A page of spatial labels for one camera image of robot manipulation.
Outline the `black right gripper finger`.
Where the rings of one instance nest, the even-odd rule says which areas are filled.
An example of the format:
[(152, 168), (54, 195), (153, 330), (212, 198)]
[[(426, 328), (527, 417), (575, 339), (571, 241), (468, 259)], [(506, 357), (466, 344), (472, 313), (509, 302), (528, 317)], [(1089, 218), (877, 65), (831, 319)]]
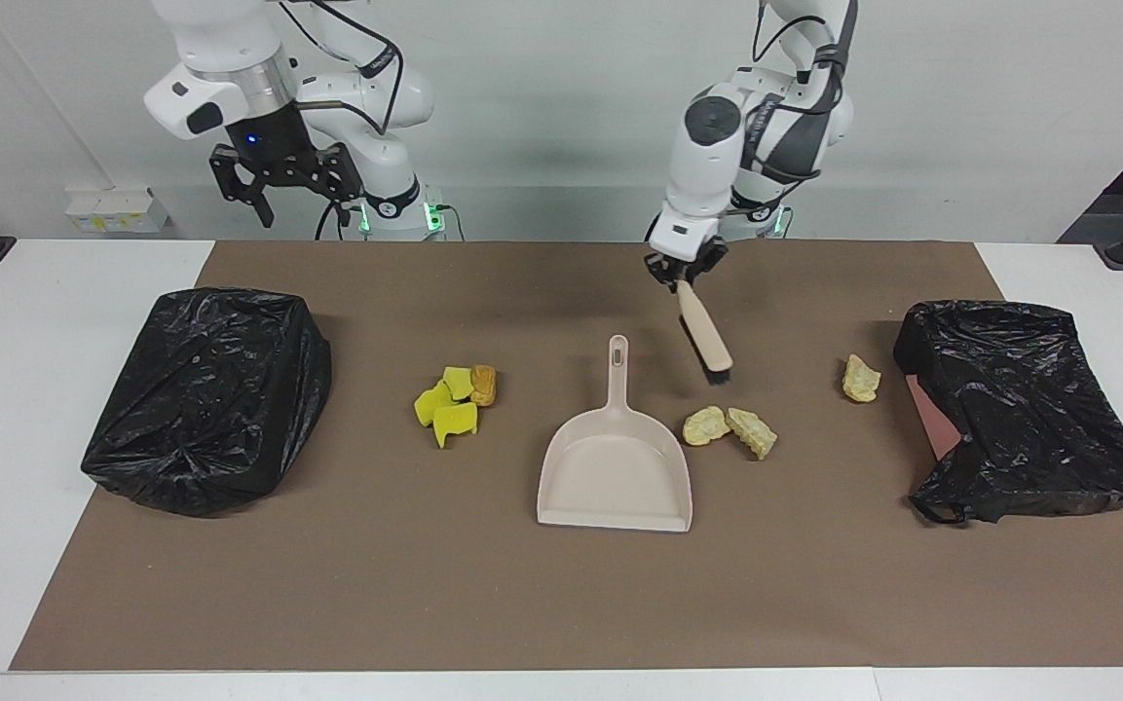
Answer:
[(362, 179), (347, 145), (318, 151), (318, 192), (335, 207), (339, 230), (351, 226), (351, 208), (362, 195)]
[(227, 203), (249, 204), (264, 228), (271, 228), (275, 224), (275, 213), (264, 195), (266, 183), (258, 174), (253, 174), (249, 181), (241, 177), (241, 157), (235, 147), (214, 146), (210, 152), (209, 167), (212, 169), (214, 183)]

